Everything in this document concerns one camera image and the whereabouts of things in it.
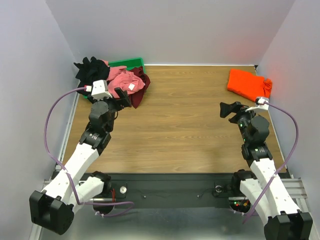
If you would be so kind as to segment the salmon pink t-shirt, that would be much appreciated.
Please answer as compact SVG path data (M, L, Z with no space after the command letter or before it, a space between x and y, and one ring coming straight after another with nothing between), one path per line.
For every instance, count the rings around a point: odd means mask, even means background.
M135 93L138 90L138 77L133 72L127 70L124 65L110 67L109 76L107 78L108 91L114 98L119 98L115 92L115 88L121 88L127 91L128 95Z

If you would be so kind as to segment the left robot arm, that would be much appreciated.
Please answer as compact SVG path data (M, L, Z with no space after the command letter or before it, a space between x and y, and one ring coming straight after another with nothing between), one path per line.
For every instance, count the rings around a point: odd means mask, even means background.
M116 202L111 177L105 173L96 171L84 183L79 183L110 142L118 112L131 106L128 93L119 87L115 88L118 98L106 89L99 91L93 86L85 86L83 90L90 92L96 102L91 106L89 122L79 143L66 164L57 161L61 167L57 176L29 197L32 223L58 235L69 229L75 214L85 205L105 207L105 212L96 211L101 217L111 216L117 205L134 206L132 201Z

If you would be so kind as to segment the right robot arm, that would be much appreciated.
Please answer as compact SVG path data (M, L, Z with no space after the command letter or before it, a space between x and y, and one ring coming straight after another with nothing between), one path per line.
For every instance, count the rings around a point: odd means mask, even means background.
M234 114L228 121L238 126L243 140L241 153L250 168L233 174L230 189L249 201L246 218L258 214L267 240L307 240L312 231L312 216L303 212L290 196L266 143L270 123L258 112L267 111L269 106L264 97L257 98L254 107L238 101L220 103L221 118Z

